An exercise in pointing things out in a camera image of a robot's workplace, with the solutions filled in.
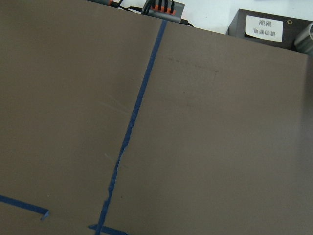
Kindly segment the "labelled dark sign plate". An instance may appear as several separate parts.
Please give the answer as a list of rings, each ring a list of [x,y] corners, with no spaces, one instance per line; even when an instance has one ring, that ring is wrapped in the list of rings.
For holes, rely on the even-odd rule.
[[[295,51],[295,38],[311,21],[239,9],[227,35]]]

